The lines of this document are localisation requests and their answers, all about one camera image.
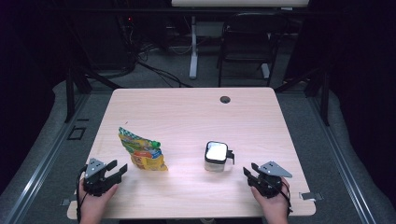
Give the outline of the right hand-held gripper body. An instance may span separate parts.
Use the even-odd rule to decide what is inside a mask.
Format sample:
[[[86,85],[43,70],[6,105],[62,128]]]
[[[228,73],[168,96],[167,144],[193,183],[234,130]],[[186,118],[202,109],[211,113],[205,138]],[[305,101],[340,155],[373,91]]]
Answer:
[[[285,186],[282,178],[292,178],[292,174],[274,161],[268,161],[267,163],[259,166],[265,172],[265,175],[258,174],[256,176],[260,180],[260,185],[256,189],[261,196],[270,199],[281,193],[286,199],[288,199],[290,197],[290,193],[284,193],[282,191]]]

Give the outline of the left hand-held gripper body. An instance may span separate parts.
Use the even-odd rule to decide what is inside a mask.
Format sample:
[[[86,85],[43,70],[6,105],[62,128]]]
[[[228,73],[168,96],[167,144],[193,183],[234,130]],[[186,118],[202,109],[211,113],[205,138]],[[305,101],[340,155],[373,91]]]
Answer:
[[[86,192],[93,196],[101,196],[112,186],[121,182],[112,181],[109,179],[109,176],[105,177],[107,165],[108,163],[104,163],[95,158],[90,158],[83,182],[83,187]]]

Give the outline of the yellow green snack bag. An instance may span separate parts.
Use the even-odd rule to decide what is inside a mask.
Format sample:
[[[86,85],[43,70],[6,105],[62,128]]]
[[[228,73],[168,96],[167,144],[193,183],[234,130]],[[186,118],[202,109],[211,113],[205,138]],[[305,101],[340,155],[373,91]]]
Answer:
[[[149,171],[168,170],[160,142],[143,138],[122,127],[119,127],[119,139],[137,168]]]

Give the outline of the clear jar with black lid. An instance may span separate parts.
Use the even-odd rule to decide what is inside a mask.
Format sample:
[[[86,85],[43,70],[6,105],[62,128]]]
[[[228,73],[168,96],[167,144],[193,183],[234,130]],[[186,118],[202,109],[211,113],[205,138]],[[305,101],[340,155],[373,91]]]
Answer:
[[[208,172],[220,173],[225,170],[227,160],[235,164],[235,155],[226,143],[209,141],[205,146],[205,169]]]

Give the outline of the person's left hand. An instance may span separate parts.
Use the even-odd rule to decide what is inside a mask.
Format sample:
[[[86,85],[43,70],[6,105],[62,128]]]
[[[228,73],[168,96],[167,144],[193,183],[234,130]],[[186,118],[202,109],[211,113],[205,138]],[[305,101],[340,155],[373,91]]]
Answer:
[[[102,196],[92,196],[88,194],[83,187],[84,180],[79,183],[79,202],[81,216],[103,216],[106,206],[116,194],[119,185],[112,186]]]

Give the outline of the person's right hand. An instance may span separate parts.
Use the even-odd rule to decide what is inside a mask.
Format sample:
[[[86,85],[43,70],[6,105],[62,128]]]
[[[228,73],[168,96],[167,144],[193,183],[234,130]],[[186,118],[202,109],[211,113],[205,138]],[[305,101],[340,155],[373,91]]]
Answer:
[[[289,203],[287,199],[279,193],[273,198],[265,198],[261,196],[255,187],[250,188],[253,197],[262,208],[265,218],[267,217],[286,217],[288,218]]]

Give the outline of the black metal stand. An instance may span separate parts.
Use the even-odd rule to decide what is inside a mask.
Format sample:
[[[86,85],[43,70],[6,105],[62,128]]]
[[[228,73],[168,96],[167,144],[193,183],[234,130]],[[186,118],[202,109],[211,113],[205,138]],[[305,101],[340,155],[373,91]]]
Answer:
[[[67,113],[65,123],[69,122],[74,117],[76,112],[75,107],[75,90],[77,87],[82,94],[90,94],[92,86],[88,81],[88,78],[93,78],[112,90],[121,89],[121,86],[110,81],[109,79],[100,76],[94,72],[91,68],[83,65],[71,65],[66,74],[65,85],[66,85],[66,105]]]
[[[303,80],[308,79],[308,84],[304,89],[306,97],[315,97],[320,92],[320,105],[319,115],[326,126],[329,126],[328,120],[328,109],[329,109],[329,97],[330,97],[330,75],[327,68],[314,68],[309,72],[295,77],[285,84],[275,88],[275,92],[283,92],[289,88],[297,85]]]

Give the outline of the black computer tower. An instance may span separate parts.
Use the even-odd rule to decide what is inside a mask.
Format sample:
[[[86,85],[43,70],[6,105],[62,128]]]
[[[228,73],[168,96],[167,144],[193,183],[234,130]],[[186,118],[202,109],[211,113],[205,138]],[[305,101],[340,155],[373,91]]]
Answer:
[[[132,66],[115,15],[79,13],[72,16],[79,40],[96,70],[123,70]]]

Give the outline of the black folding chair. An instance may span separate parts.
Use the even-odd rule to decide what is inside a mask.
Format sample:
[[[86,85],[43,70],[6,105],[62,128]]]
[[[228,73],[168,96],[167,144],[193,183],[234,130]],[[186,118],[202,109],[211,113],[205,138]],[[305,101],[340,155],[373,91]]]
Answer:
[[[256,63],[268,66],[267,86],[276,65],[281,38],[290,26],[286,16],[277,13],[245,12],[232,15],[223,23],[217,61],[218,86],[226,77],[223,63]]]

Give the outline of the white desk leg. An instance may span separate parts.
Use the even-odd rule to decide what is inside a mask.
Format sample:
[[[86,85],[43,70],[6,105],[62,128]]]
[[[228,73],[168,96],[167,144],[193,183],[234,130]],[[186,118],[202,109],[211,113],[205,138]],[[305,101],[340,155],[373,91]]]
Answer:
[[[197,53],[197,36],[196,36],[196,19],[191,18],[191,64],[190,64],[190,79],[197,78],[198,53]]]

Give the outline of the white desk top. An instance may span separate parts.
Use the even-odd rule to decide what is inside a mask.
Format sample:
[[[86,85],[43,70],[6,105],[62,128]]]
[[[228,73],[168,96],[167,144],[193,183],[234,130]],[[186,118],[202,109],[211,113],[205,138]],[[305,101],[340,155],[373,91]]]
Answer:
[[[171,0],[173,7],[307,7],[310,0]]]

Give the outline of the black square floor frame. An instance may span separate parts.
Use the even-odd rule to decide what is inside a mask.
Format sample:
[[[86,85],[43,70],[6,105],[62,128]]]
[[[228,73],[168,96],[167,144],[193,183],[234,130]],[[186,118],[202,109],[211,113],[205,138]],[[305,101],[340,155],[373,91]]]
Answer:
[[[74,126],[67,135],[67,140],[81,140],[85,132],[85,127]]]

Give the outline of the aluminium floor rail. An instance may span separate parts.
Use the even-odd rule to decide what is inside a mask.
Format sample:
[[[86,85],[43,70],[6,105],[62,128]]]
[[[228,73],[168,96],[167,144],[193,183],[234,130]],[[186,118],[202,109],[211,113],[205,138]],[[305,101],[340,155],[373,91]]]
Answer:
[[[365,200],[361,188],[358,185],[356,178],[353,176],[347,160],[339,146],[339,143],[332,131],[330,125],[326,125],[323,118],[320,115],[320,105],[316,98],[308,98],[308,103],[310,104],[312,110],[315,112],[315,118],[320,126],[320,129],[324,132],[326,139],[330,145],[330,152],[332,154],[332,159],[334,160],[338,174],[341,176],[346,191],[349,195],[350,200],[353,202],[355,210],[361,220],[362,224],[377,224],[375,217],[367,201]]]
[[[21,223],[56,161],[61,144],[72,130],[75,116],[88,99],[89,95],[78,95],[74,105],[75,112],[72,118],[65,122],[66,99],[62,95],[55,97],[54,106],[39,136],[19,170],[0,195],[0,224]]]

